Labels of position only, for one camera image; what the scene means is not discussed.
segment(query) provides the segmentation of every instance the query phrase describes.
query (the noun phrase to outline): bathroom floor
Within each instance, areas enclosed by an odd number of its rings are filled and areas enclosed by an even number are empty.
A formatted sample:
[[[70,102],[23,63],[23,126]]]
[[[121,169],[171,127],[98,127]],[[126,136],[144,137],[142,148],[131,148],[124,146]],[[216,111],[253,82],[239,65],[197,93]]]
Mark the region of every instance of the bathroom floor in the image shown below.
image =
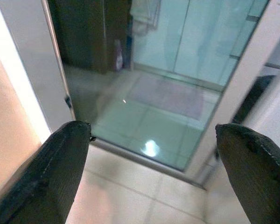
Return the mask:
[[[66,224],[204,224],[206,191],[90,146]]]
[[[95,136],[183,170],[219,92],[141,70],[101,75],[64,65],[76,118]]]

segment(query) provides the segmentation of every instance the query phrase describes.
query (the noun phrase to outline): glass panel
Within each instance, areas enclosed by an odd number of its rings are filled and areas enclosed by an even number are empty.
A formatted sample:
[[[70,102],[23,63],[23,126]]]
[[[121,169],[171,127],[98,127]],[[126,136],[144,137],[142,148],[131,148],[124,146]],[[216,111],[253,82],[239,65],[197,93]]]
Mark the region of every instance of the glass panel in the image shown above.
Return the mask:
[[[266,2],[133,1],[128,42],[114,42],[117,72],[64,65],[77,119],[105,141],[184,170]]]

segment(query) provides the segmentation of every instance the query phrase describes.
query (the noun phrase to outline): white door frame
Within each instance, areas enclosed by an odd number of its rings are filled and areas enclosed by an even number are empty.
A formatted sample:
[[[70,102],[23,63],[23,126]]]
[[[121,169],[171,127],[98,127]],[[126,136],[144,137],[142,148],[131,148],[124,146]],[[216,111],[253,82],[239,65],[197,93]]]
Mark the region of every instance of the white door frame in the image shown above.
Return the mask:
[[[263,13],[246,50],[241,57],[220,102],[208,123],[185,175],[199,178],[201,169],[216,147],[216,124],[230,123],[255,78],[280,40],[280,0],[271,0]]]

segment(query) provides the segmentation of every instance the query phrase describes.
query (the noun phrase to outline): tiled floor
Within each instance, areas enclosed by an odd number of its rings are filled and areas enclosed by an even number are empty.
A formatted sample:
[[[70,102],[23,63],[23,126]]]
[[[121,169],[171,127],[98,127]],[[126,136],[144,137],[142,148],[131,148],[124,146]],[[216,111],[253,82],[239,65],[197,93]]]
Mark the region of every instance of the tiled floor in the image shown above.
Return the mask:
[[[204,224],[206,191],[90,146],[66,224]]]
[[[90,122],[94,135],[146,157],[153,141],[159,150],[150,158],[179,170],[219,99],[218,92],[140,70],[100,75],[64,69],[77,119]]]

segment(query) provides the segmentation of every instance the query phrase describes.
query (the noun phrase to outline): door frame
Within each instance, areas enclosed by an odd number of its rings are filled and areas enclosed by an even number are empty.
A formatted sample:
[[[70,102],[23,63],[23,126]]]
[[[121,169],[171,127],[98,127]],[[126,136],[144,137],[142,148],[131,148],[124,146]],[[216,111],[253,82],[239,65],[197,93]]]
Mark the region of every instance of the door frame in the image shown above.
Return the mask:
[[[269,1],[258,25],[233,72],[212,118],[207,124],[185,176],[200,179],[207,160],[216,148],[216,124],[230,123],[254,80],[280,40],[280,0]]]

